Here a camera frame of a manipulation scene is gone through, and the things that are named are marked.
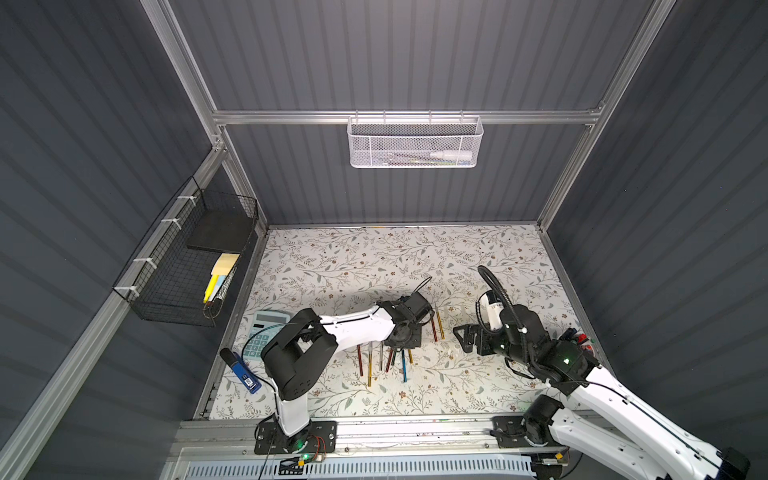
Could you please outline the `blue carving knife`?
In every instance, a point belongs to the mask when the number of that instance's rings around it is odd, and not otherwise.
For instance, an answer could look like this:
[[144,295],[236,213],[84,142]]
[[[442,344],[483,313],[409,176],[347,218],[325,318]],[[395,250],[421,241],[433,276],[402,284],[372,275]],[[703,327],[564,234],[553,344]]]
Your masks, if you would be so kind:
[[408,364],[408,361],[407,361],[407,356],[406,356],[406,349],[402,349],[400,353],[401,353],[401,371],[402,371],[403,383],[407,383],[407,381],[408,381],[408,376],[407,376],[407,364]]

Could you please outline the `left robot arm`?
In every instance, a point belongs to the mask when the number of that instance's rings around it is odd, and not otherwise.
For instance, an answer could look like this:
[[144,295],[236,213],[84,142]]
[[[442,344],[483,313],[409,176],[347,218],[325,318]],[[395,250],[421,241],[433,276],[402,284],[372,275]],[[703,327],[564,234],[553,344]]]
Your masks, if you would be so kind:
[[434,314],[416,291],[346,315],[319,315],[311,308],[296,313],[260,353],[276,389],[282,433],[293,437],[310,424],[308,393],[337,353],[375,342],[394,351],[416,349]]

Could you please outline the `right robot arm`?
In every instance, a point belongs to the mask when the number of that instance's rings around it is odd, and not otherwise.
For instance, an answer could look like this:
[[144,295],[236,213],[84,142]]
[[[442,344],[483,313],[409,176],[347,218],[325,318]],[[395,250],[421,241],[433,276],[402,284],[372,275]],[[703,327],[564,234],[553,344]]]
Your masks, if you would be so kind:
[[624,387],[576,339],[573,329],[553,338],[522,305],[477,307],[477,321],[454,328],[466,353],[496,354],[525,366],[525,376],[549,389],[521,419],[497,417],[500,446],[526,442],[575,449],[631,479],[744,479],[750,460],[719,449],[669,420]]

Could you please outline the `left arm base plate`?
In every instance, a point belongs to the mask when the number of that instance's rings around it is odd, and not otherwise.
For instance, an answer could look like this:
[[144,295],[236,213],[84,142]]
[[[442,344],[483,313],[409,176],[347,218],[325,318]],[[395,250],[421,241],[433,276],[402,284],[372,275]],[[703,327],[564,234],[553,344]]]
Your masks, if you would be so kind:
[[333,453],[338,436],[335,421],[310,421],[298,433],[288,436],[279,423],[269,417],[259,422],[254,431],[256,455]]

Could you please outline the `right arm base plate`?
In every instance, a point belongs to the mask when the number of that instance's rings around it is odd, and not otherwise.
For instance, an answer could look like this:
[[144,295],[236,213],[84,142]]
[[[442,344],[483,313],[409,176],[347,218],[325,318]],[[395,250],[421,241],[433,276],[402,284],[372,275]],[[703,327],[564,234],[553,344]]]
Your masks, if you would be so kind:
[[533,422],[528,424],[522,415],[500,415],[492,419],[490,435],[497,441],[498,447],[510,448],[554,448],[565,451],[565,446],[554,439],[547,427]]

